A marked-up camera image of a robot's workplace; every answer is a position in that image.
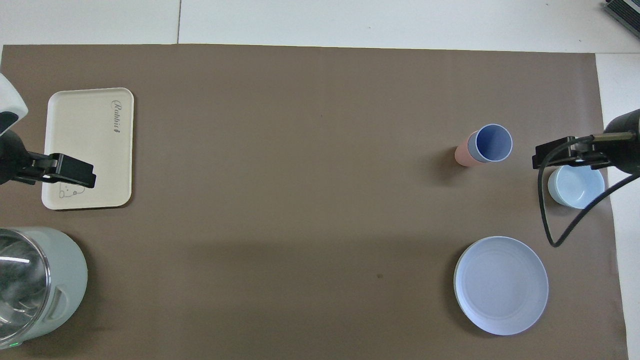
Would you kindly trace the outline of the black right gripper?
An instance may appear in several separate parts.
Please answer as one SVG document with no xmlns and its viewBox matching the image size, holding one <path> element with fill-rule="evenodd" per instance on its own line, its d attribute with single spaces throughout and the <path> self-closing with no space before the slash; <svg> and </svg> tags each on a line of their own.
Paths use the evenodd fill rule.
<svg viewBox="0 0 640 360">
<path fill-rule="evenodd" d="M 532 168 L 569 166 L 600 170 L 613 164 L 624 173 L 637 173 L 640 169 L 639 118 L 640 110 L 636 109 L 612 119 L 605 133 L 632 132 L 635 137 L 603 142 L 604 153 L 596 150 L 592 136 L 566 136 L 538 145 L 531 157 Z"/>
</svg>

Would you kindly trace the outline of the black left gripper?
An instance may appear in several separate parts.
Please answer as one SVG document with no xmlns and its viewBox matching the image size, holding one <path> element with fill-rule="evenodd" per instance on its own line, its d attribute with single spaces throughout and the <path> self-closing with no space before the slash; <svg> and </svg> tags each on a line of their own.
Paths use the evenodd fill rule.
<svg viewBox="0 0 640 360">
<path fill-rule="evenodd" d="M 19 173 L 30 166 L 30 179 L 19 177 Z M 28 152 L 22 139 L 13 130 L 0 137 L 0 184 L 9 181 L 35 185 L 42 183 L 68 183 L 93 189 L 97 176 L 93 164 L 81 161 L 64 153 Z"/>
</svg>

